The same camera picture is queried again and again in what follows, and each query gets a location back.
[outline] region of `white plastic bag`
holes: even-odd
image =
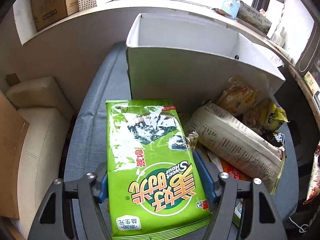
[[[251,178],[275,190],[284,161],[284,148],[272,146],[227,111],[208,102],[184,126],[196,131],[198,141]],[[281,151],[282,160],[276,154]]]

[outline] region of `beige sofa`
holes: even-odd
[[[27,239],[37,209],[58,177],[61,153],[74,110],[53,77],[21,82],[6,97],[29,122],[20,157],[17,197],[19,220],[12,220]]]

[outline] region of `blue fabric table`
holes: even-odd
[[[106,161],[106,100],[131,99],[127,74],[125,42],[116,43],[101,64],[84,99],[72,133],[64,180],[80,179],[89,171],[95,171]],[[279,129],[285,135],[287,159],[277,192],[273,197],[280,217],[285,220],[295,212],[298,203],[298,168],[291,134],[287,124]],[[73,201],[74,217],[79,240],[86,240],[79,202]],[[110,217],[106,202],[100,205],[106,224]],[[176,239],[202,239],[206,227]],[[232,224],[229,239],[236,239],[237,227]]]

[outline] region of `blue gripper pad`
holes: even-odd
[[[108,176],[107,174],[105,174],[103,176],[103,179],[101,181],[101,185],[100,185],[100,194],[99,194],[99,197],[98,199],[101,201],[101,203],[106,199],[108,198]]]
[[[196,163],[196,167],[201,179],[202,187],[204,189],[204,194],[207,199],[209,199],[212,203],[217,202],[217,195],[214,191],[214,181],[210,176],[207,168],[205,167],[202,159],[200,158],[197,150],[192,151],[193,159]]]

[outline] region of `yellow snack package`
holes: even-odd
[[[227,89],[222,93],[216,105],[228,111],[233,116],[239,116],[249,111],[259,90],[245,84],[241,77],[230,78]]]
[[[265,130],[273,132],[278,130],[284,122],[288,122],[285,110],[271,98],[267,98],[257,104],[253,111],[259,114],[260,125]]]

